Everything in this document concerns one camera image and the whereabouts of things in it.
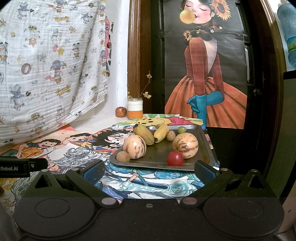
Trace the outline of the brown wooden door frame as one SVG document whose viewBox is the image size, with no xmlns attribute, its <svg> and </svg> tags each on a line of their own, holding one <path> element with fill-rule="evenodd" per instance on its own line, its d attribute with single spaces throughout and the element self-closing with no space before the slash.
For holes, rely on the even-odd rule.
<svg viewBox="0 0 296 241">
<path fill-rule="evenodd" d="M 127 87 L 133 97 L 141 93 L 152 73 L 151 2 L 133 0 L 129 4 Z M 152 81 L 146 89 L 152 93 Z M 144 113 L 152 111 L 152 99 L 142 97 Z"/>
</svg>

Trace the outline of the blue bottle on shelf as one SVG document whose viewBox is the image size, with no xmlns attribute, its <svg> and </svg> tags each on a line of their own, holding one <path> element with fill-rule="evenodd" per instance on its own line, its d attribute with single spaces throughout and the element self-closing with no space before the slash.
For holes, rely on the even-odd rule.
<svg viewBox="0 0 296 241">
<path fill-rule="evenodd" d="M 277 16 L 287 43 L 288 61 L 295 69 L 295 7 L 289 2 L 283 3 L 278 7 Z"/>
</svg>

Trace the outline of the cartoon printed tablecloth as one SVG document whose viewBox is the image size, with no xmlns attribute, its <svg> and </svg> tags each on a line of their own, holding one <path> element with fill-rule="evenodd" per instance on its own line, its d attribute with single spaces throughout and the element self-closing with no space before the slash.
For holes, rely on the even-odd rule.
<svg viewBox="0 0 296 241">
<path fill-rule="evenodd" d="M 71 126 L 38 138 L 18 142 L 1 132 L 1 155 L 18 158 L 45 158 L 48 169 L 63 174 L 71 168 L 104 162 L 103 176 L 95 186 L 118 201 L 126 198 L 180 198 L 197 191 L 203 182 L 192 171 L 167 171 L 124 167 L 110 160 L 133 134 L 134 120 L 125 120 L 96 133 L 79 132 Z"/>
</svg>

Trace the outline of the dried yellow flower sprigs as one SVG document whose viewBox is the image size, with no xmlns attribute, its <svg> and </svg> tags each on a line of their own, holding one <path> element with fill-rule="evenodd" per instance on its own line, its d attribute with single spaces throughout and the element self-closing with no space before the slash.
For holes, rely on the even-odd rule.
<svg viewBox="0 0 296 241">
<path fill-rule="evenodd" d="M 138 99 L 138 98 L 141 98 L 141 97 L 144 97 L 146 99 L 150 99 L 152 97 L 151 94 L 149 94 L 149 92 L 146 90 L 147 87 L 149 86 L 149 84 L 151 83 L 151 79 L 152 79 L 152 75 L 151 75 L 151 72 L 149 71 L 149 73 L 147 74 L 147 79 L 148 79 L 148 82 L 147 84 L 145 85 L 145 87 L 143 88 L 143 90 L 141 91 L 141 93 L 139 95 L 137 95 L 136 97 L 133 97 L 129 91 L 129 89 L 127 89 L 127 97 L 129 99 Z"/>
</svg>

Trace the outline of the red apple by wall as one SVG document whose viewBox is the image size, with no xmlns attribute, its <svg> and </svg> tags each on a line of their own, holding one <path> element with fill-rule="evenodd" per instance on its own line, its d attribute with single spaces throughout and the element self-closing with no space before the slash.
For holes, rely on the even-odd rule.
<svg viewBox="0 0 296 241">
<path fill-rule="evenodd" d="M 123 106 L 115 109 L 115 116 L 118 118 L 124 118 L 127 115 L 127 109 Z"/>
</svg>

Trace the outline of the white orange jar vase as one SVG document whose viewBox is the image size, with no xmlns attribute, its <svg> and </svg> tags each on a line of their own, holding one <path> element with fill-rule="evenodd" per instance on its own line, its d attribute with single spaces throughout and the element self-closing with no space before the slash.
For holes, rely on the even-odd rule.
<svg viewBox="0 0 296 241">
<path fill-rule="evenodd" d="M 138 120 L 143 116 L 143 100 L 142 98 L 127 99 L 127 117 L 130 120 Z"/>
</svg>

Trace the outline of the green grape in tray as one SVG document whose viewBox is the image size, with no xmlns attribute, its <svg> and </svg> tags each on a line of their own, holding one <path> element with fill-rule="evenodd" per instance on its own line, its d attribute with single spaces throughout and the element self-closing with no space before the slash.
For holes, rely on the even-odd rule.
<svg viewBox="0 0 296 241">
<path fill-rule="evenodd" d="M 187 131 L 185 126 L 178 127 L 178 133 L 185 133 Z"/>
</svg>

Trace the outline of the yellow banana in tray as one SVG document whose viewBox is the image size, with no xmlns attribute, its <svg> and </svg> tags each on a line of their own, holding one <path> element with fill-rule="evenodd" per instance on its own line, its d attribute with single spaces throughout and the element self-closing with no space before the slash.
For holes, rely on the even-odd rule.
<svg viewBox="0 0 296 241">
<path fill-rule="evenodd" d="M 154 142 L 159 143 L 166 137 L 167 132 L 169 131 L 169 127 L 165 123 L 162 123 L 158 124 L 156 128 L 157 129 L 154 132 Z"/>
</svg>

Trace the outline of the small brown fruit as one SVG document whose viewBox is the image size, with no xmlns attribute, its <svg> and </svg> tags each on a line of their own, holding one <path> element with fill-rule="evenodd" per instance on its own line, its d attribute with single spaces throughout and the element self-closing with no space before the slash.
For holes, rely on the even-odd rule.
<svg viewBox="0 0 296 241">
<path fill-rule="evenodd" d="M 169 130 L 166 134 L 166 139 L 170 142 L 173 141 L 175 137 L 176 137 L 176 133 L 173 130 Z"/>
<path fill-rule="evenodd" d="M 116 160 L 122 163 L 128 163 L 130 161 L 130 155 L 125 151 L 120 151 L 116 155 Z"/>
</svg>

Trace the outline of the striped pepino melon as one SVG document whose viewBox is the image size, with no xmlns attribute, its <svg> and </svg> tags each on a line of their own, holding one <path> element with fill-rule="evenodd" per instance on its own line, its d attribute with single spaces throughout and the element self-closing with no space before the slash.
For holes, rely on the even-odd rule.
<svg viewBox="0 0 296 241">
<path fill-rule="evenodd" d="M 131 135 L 125 139 L 122 150 L 127 152 L 131 159 L 139 159 L 145 155 L 147 146 L 142 137 Z"/>
<path fill-rule="evenodd" d="M 184 159 L 196 155 L 199 149 L 197 138 L 192 133 L 180 133 L 172 142 L 173 150 L 179 151 Z"/>
</svg>

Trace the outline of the metal baking tray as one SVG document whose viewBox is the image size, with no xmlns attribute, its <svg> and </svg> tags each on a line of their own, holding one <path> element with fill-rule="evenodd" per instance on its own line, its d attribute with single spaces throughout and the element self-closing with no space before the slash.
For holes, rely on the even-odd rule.
<svg viewBox="0 0 296 241">
<path fill-rule="evenodd" d="M 151 168 L 151 169 L 165 169 L 165 170 L 179 170 L 179 171 L 194 171 L 195 162 L 202 160 L 210 166 L 214 166 L 217 161 L 209 146 L 205 132 L 201 126 L 186 125 L 187 132 L 192 133 L 198 140 L 199 149 L 195 156 L 184 161 L 182 166 L 167 165 L 167 156 L 173 151 L 172 143 L 164 139 L 158 144 L 147 146 L 145 155 L 139 159 L 130 160 L 128 163 L 120 162 L 116 159 L 117 154 L 122 151 L 120 147 L 115 153 L 110 156 L 109 161 L 112 164 L 124 167 L 135 168 Z"/>
</svg>

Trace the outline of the white cartoon printed cloth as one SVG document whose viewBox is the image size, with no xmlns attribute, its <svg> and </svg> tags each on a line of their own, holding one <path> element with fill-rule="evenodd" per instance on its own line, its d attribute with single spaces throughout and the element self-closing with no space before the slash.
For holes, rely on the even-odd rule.
<svg viewBox="0 0 296 241">
<path fill-rule="evenodd" d="M 1 1 L 1 145 L 50 133 L 107 95 L 105 1 Z"/>
</svg>

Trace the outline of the red tomato in tray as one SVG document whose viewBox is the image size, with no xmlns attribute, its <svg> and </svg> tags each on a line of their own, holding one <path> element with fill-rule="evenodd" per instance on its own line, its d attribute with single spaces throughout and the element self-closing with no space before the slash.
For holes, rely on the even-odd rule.
<svg viewBox="0 0 296 241">
<path fill-rule="evenodd" d="M 168 154 L 166 163 L 169 166 L 182 166 L 184 164 L 184 158 L 181 152 L 172 151 Z"/>
</svg>

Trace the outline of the small brown fruit in tray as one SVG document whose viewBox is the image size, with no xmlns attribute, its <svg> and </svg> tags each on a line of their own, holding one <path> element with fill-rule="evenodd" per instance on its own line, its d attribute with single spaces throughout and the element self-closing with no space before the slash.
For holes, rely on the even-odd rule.
<svg viewBox="0 0 296 241">
<path fill-rule="evenodd" d="M 169 130 L 166 134 L 166 139 L 170 142 L 173 141 L 175 137 L 176 137 L 176 133 L 173 130 Z"/>
</svg>

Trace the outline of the yellow banana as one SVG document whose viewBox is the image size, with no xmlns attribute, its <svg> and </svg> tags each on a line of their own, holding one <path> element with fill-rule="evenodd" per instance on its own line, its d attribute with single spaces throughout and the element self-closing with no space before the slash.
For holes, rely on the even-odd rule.
<svg viewBox="0 0 296 241">
<path fill-rule="evenodd" d="M 154 144 L 154 136 L 147 127 L 136 123 L 133 126 L 133 133 L 135 135 L 142 137 L 146 145 L 151 146 Z"/>
<path fill-rule="evenodd" d="M 158 124 L 156 128 L 157 129 L 154 132 L 154 142 L 159 143 L 166 137 L 167 132 L 169 131 L 169 127 L 165 123 L 162 123 Z"/>
</svg>

